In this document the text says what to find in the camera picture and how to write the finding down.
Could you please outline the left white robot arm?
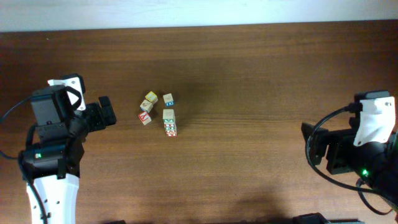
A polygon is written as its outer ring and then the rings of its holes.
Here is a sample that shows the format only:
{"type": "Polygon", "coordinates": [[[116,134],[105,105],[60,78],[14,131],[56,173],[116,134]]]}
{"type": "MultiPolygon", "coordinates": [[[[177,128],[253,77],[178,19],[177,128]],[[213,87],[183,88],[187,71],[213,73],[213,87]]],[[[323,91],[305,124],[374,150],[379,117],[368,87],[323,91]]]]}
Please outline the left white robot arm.
{"type": "Polygon", "coordinates": [[[83,144],[89,133],[117,122],[107,96],[84,101],[83,77],[77,73],[49,80],[30,103],[36,122],[18,156],[32,223],[75,223],[83,144]]]}

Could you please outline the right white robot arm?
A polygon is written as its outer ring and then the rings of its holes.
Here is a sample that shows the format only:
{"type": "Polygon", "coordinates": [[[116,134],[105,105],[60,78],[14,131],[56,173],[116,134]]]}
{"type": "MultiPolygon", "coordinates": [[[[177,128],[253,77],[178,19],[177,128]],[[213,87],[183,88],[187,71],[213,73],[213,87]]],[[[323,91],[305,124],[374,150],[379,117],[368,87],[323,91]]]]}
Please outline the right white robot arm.
{"type": "Polygon", "coordinates": [[[319,120],[302,123],[305,156],[322,178],[358,193],[380,196],[397,211],[397,131],[395,98],[387,90],[357,93],[354,101],[319,120]]]}

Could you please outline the yellow W wooden block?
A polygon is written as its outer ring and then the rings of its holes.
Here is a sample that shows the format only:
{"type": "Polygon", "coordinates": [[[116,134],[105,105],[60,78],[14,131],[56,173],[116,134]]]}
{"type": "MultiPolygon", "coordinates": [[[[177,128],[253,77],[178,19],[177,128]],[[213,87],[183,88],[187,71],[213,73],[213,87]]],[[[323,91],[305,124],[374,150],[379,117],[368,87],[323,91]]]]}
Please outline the yellow W wooden block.
{"type": "Polygon", "coordinates": [[[162,119],[164,123],[175,123],[174,109],[164,109],[162,119]]]}

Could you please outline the green edged wooden block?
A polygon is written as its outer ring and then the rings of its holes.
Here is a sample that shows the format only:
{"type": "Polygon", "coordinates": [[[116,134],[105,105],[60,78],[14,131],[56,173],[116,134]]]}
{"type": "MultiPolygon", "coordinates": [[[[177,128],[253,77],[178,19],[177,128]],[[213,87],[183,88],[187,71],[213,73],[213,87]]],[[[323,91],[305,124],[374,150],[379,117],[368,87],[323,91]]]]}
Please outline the green edged wooden block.
{"type": "Polygon", "coordinates": [[[176,124],[175,123],[164,123],[165,128],[175,128],[176,124]]]}

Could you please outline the leaf picture wooden block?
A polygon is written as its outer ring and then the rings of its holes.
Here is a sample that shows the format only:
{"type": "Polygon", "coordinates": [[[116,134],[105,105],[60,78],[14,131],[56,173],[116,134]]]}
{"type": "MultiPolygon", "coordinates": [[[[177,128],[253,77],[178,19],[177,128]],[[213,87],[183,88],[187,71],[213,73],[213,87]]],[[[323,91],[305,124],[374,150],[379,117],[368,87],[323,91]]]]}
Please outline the leaf picture wooden block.
{"type": "Polygon", "coordinates": [[[176,136],[176,135],[177,135],[177,132],[174,131],[174,130],[166,131],[166,135],[167,135],[168,137],[176,136]]]}

